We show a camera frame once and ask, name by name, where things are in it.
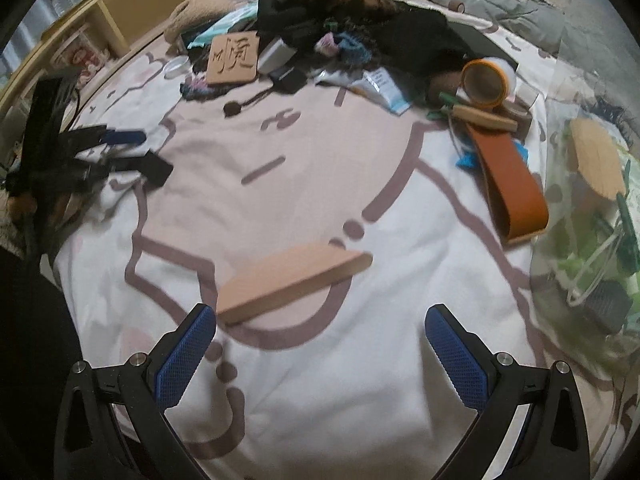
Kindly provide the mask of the half-round wooden block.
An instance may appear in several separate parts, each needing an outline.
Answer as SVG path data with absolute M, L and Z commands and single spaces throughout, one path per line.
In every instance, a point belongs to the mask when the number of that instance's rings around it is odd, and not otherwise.
M 216 315 L 238 324 L 367 270 L 373 256 L 333 245 L 312 243 L 263 258 L 219 289 Z

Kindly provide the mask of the black ribbed square box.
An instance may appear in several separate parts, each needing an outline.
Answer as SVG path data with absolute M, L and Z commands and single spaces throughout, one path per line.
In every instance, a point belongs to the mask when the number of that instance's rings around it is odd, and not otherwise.
M 600 282 L 586 298 L 584 313 L 605 335 L 613 335 L 622 329 L 631 305 L 631 296 L 626 293 L 623 285 L 606 280 Z

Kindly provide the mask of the green clothespin with loop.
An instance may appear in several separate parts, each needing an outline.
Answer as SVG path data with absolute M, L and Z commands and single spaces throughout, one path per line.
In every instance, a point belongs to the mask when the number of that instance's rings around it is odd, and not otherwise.
M 627 202 L 627 194 L 615 196 L 616 217 L 613 223 L 596 211 L 591 218 L 597 246 L 570 281 L 566 301 L 570 307 L 584 304 L 613 269 L 614 261 L 625 273 L 639 272 L 639 237 Z

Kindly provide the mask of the small clear plastic lid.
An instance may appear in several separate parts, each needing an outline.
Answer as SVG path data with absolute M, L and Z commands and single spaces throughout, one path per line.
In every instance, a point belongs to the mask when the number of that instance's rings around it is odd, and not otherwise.
M 190 73 L 191 62 L 186 55 L 180 55 L 172 58 L 163 68 L 163 77 L 165 79 L 174 79 L 182 75 Z

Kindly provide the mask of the carved square wooden coaster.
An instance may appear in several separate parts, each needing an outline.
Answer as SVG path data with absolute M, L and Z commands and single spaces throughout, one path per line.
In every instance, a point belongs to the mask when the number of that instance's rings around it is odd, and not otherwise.
M 257 76 L 256 32 L 232 32 L 213 38 L 205 80 L 208 84 L 246 84 Z

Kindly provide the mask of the beige fuzzy slipper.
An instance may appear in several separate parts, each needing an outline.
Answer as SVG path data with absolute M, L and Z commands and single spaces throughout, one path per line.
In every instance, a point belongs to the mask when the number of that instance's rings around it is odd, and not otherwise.
M 171 12 L 163 36 L 174 44 L 187 30 L 223 18 L 235 9 L 232 0 L 184 0 Z

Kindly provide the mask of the cartoon print bed sheet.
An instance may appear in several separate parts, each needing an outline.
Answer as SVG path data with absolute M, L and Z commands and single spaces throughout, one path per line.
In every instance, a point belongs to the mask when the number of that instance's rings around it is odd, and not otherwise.
M 127 63 L 81 125 L 142 129 L 162 186 L 113 174 L 54 270 L 93 368 L 149 353 L 196 304 L 213 334 L 167 412 L 214 479 L 427 478 L 468 428 L 425 339 L 446 304 L 492 350 L 549 364 L 528 248 L 506 252 L 434 122 L 310 84 L 224 117 Z

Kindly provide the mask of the pink blue knitted item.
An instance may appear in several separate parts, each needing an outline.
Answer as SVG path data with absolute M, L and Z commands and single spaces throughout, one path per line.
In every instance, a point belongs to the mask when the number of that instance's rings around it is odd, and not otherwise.
M 372 60 L 370 50 L 347 32 L 327 32 L 314 45 L 314 52 L 350 65 L 364 65 Z

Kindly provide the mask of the white tissue packet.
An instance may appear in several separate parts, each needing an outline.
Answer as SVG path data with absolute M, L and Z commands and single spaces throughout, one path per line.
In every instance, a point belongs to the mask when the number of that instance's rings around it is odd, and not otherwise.
M 401 116 L 411 107 L 408 92 L 400 88 L 384 67 L 354 72 L 322 70 L 312 81 L 355 93 L 396 116 Z

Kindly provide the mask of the black fur-trimmed jacket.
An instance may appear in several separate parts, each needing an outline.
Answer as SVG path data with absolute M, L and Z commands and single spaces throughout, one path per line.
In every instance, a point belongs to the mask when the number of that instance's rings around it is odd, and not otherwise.
M 458 72 L 474 58 L 444 14 L 395 0 L 258 0 L 256 30 L 305 53 L 328 32 L 347 35 L 367 53 L 343 66 L 383 65 L 420 78 Z

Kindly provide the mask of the round wooden brush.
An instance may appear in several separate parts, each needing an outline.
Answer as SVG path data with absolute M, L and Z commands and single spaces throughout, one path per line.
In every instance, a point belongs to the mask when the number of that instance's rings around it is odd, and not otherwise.
M 614 202 L 626 191 L 614 141 L 598 122 L 588 118 L 570 121 L 578 174 L 601 198 Z

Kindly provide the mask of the small wooden boat block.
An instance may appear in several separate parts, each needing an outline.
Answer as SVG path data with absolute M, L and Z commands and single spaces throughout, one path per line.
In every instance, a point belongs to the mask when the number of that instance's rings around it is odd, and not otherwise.
M 489 130 L 506 131 L 510 133 L 518 130 L 518 123 L 514 119 L 485 112 L 472 106 L 454 104 L 454 106 L 450 108 L 450 115 L 462 120 L 462 122 L 468 122 L 469 124 Z

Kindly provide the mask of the cardboard tube roll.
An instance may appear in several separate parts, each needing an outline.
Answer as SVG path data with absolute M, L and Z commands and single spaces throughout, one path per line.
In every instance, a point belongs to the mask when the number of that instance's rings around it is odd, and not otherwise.
M 448 9 L 452 12 L 464 13 L 465 4 L 459 0 L 451 0 L 450 3 L 448 3 Z

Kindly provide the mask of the orange tape roll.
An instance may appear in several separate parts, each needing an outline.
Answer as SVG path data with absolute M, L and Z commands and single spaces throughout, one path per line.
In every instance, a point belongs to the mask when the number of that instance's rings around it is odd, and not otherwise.
M 516 87 L 516 71 L 503 58 L 478 58 L 461 72 L 461 88 L 471 103 L 484 108 L 501 105 Z

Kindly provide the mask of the wooden bed frame shelf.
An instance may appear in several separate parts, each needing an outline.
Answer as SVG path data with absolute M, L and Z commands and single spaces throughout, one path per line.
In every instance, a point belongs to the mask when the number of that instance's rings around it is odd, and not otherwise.
M 34 50 L 1 90 L 1 115 L 6 116 L 27 87 L 50 67 L 54 54 L 73 32 L 85 27 L 98 47 L 115 58 L 160 36 L 172 10 L 183 0 L 82 0 L 43 33 Z

